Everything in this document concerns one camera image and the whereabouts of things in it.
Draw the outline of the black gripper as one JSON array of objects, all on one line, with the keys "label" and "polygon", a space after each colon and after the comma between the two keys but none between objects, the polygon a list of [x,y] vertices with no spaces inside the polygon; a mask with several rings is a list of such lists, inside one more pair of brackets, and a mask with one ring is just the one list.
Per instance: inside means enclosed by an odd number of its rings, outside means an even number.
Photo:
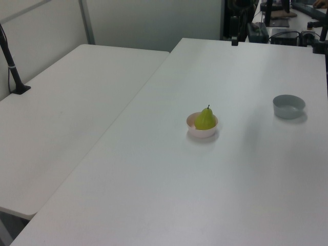
[{"label": "black gripper", "polygon": [[239,36],[239,17],[231,16],[230,18],[230,36],[232,38],[232,46],[238,46],[238,36]]}]

